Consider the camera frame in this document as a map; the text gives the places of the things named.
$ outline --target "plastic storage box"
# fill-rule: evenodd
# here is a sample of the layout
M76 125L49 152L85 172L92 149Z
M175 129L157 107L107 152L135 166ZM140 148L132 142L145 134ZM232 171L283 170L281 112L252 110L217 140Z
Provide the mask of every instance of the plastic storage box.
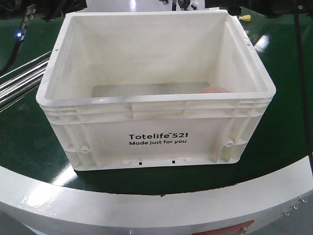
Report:
M274 94L237 18L208 10L67 14L36 98L96 170L235 163Z

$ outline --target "screw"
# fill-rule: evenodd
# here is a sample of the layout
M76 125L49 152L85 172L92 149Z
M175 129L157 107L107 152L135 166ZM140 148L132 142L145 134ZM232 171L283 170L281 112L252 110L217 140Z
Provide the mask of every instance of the screw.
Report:
M248 230L245 227L241 227L241 230L243 231L243 234L247 234Z
M306 199L306 198L300 198L300 200L299 201L301 201L301 202L303 202L303 203L307 203L308 202L308 200Z

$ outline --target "black hose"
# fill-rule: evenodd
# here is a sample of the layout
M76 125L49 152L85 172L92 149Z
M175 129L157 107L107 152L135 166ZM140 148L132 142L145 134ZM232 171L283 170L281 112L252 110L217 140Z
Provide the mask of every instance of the black hose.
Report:
M302 44L301 44L301 30L299 23L299 3L297 0L293 0L293 15L294 15L294 29L295 29L295 38L297 44L297 53L298 53L298 66L299 66L299 78L301 84L301 99L302 99L302 112L303 112L303 121L304 121L304 132L305 140L307 145L308 156L310 159L310 165L313 173L313 146L312 138L310 132L310 117L309 117L309 105L308 105L308 95L307 87L305 81L305 72L304 72L304 63L303 63L303 53L302 53Z

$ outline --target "black cable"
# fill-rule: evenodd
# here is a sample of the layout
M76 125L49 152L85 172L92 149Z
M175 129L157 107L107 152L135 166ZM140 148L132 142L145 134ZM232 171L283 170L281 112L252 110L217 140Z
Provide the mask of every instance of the black cable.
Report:
M4 75L5 72L11 67L11 65L15 62L18 53L20 52L20 49L22 47L23 40L19 41L18 39L15 42L15 45L13 47L13 50L11 52L11 56L9 60L6 62L5 66L0 70L0 76Z
M7 11L15 11L20 8L22 2L21 0L15 0L15 6L12 6L5 0L0 0L0 7L4 8Z
M302 53L302 44L301 44L301 30L300 30L300 23L299 23L298 7L299 7L298 1L293 0L294 29L295 29L295 38L296 38L297 53L298 53L298 66L299 66L299 78L300 78L300 84L301 84L301 98L302 98L304 132L305 132L307 151L308 151L308 155L309 155L309 159L310 159L310 165L311 165L311 169L313 172L313 146L312 146L312 138L311 138L311 132L310 132L308 95L307 95L305 73L304 73L303 53Z

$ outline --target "green surface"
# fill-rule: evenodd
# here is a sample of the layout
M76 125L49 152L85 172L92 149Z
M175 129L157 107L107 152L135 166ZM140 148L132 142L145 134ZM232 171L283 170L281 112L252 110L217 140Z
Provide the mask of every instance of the green surface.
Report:
M61 20L34 22L17 64L49 51L60 23ZM18 25L0 22L0 39L5 44L0 48L0 65L8 57L10 36ZM250 180L306 156L293 17L282 16L271 20L252 14L252 21L243 23L243 26L252 43L257 45L277 93L238 163L78 172L78 177L65 186L135 194L198 191ZM310 93L313 86L313 21L301 16L301 27L310 115L313 117L313 95ZM68 160L35 101L36 91L0 114L0 165L51 183L68 165Z

